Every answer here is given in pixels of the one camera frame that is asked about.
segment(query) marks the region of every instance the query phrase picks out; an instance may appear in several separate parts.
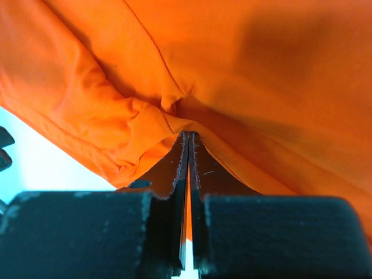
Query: black object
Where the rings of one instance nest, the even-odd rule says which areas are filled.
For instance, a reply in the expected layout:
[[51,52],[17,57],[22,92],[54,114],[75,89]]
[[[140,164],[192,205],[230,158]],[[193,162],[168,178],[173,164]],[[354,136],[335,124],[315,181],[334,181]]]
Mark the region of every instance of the black object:
[[0,222],[2,220],[2,216],[4,215],[5,213],[5,210],[8,208],[8,205],[0,199]]
[[[237,180],[225,185],[240,195],[221,194],[200,175],[208,158],[201,146],[194,134],[189,142],[192,236],[201,278],[372,278],[366,237],[346,201],[260,196],[239,189]],[[226,173],[216,172],[221,183]]]
[[3,148],[14,143],[14,138],[4,127],[0,126],[0,171],[6,170],[12,165],[12,159]]
[[193,133],[129,188],[18,195],[0,225],[0,276],[180,275],[188,168],[200,278],[372,278],[366,237],[345,201],[261,196]]

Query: orange cloth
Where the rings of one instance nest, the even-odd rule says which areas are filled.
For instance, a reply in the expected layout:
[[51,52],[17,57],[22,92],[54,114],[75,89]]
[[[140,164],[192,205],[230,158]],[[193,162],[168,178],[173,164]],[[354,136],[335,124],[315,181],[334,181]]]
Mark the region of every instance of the orange cloth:
[[372,242],[370,0],[0,0],[0,105],[120,188],[182,130]]

